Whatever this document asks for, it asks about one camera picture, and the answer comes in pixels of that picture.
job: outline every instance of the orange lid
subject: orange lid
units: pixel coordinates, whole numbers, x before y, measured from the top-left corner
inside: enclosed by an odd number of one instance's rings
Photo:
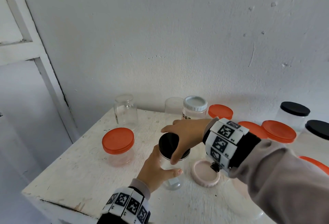
[[[249,122],[249,121],[241,121],[238,122],[239,125],[246,127],[247,129],[249,129],[249,131],[258,136],[261,139],[267,139],[269,136],[267,135],[267,131],[264,130],[263,127],[261,127],[258,124],[255,124],[253,122]]]
[[[231,108],[224,105],[211,105],[208,110],[208,114],[210,117],[215,118],[226,118],[231,120],[233,117],[233,111]]]
[[[110,130],[102,139],[105,152],[112,155],[125,153],[133,147],[134,142],[134,133],[127,128]]]
[[[297,134],[293,128],[274,120],[266,120],[261,126],[265,129],[268,138],[280,143],[292,143]]]
[[[310,163],[313,163],[314,165],[316,165],[320,169],[322,169],[327,175],[329,175],[329,167],[324,165],[323,163],[321,163],[313,158],[310,158],[310,157],[299,156],[299,158],[304,159]]]

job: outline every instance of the hand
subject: hand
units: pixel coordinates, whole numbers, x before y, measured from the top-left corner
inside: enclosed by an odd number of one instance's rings
[[[158,144],[154,146],[153,152],[149,158],[146,159],[137,179],[145,183],[150,192],[157,190],[161,184],[168,180],[175,178],[183,173],[181,169],[164,170],[160,167],[161,154]]]
[[[179,136],[178,147],[171,156],[171,164],[176,164],[185,151],[202,142],[203,132],[211,119],[182,119],[175,120],[164,127],[161,132],[171,132]]]

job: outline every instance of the person's left hand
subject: person's left hand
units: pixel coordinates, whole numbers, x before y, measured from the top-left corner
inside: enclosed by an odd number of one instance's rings
[[[177,177],[183,173],[181,169],[169,169],[164,170],[160,167],[161,154],[158,144],[154,146],[153,152],[149,158],[146,159],[137,179],[145,183],[150,192],[157,190],[161,184],[174,177]]]

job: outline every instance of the wooden tabletop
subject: wooden tabletop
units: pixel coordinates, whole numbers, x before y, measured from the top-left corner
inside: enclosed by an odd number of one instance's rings
[[[112,167],[109,154],[102,147],[105,133],[117,127],[113,109],[106,113],[76,143],[45,169],[23,194],[37,200],[60,204],[94,218],[100,212],[112,192],[128,186],[142,168],[154,145],[159,141],[160,130],[180,115],[138,110],[139,125],[135,134],[135,158],[121,168]],[[191,178],[191,165],[205,158],[204,144],[191,149],[185,163],[185,184],[178,191],[167,191],[160,187],[150,199],[151,218],[156,224],[210,224],[210,223],[273,223],[263,215],[259,220],[247,220],[235,214],[225,198],[224,181],[203,188]]]

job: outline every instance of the person's left arm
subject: person's left arm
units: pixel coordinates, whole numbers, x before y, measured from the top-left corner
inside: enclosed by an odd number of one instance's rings
[[[160,157],[159,147],[156,145],[130,186],[114,191],[103,208],[102,216],[97,224],[148,223],[151,215],[148,204],[151,193],[164,181],[179,176],[183,172],[181,169],[163,170],[160,167]]]

